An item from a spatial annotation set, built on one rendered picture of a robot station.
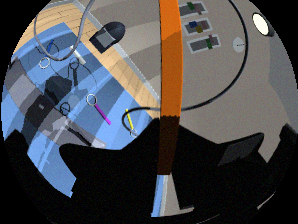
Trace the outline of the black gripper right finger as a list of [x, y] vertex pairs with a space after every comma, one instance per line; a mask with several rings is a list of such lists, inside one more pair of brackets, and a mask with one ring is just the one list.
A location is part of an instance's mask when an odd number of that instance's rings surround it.
[[216, 144], [180, 125], [174, 149], [172, 179], [180, 209], [193, 208], [196, 201], [213, 183], [227, 164], [259, 151], [265, 133]]

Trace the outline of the orange handle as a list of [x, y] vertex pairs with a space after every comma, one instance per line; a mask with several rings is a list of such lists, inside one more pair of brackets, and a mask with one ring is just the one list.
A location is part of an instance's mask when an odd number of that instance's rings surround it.
[[180, 127], [182, 103], [182, 32], [177, 0], [160, 2], [161, 121], [157, 175], [170, 175]]

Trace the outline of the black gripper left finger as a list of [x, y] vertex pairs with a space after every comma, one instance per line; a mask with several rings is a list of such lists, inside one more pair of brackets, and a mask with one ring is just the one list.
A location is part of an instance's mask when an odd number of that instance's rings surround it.
[[154, 117], [144, 131], [120, 151], [65, 143], [59, 152], [76, 179], [78, 176], [96, 183], [144, 190], [145, 208], [152, 208], [153, 213], [160, 121], [160, 117]]

